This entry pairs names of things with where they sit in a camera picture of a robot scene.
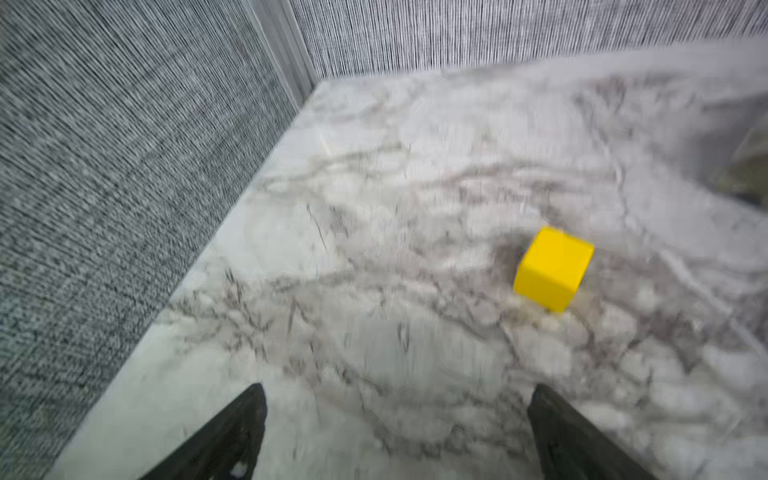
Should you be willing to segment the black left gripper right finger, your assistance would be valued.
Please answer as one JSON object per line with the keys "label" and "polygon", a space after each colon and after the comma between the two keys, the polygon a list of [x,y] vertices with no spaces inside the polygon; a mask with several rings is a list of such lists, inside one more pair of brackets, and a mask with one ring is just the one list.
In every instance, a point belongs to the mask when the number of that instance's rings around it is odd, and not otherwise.
{"label": "black left gripper right finger", "polygon": [[541,471],[548,480],[654,478],[545,384],[535,387],[527,415]]}

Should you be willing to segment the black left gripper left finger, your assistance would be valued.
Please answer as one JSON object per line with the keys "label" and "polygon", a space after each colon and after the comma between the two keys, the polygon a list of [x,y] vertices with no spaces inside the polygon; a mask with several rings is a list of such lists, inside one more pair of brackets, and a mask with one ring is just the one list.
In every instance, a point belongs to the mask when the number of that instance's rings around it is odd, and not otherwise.
{"label": "black left gripper left finger", "polygon": [[264,388],[254,383],[142,478],[252,478],[267,413]]}

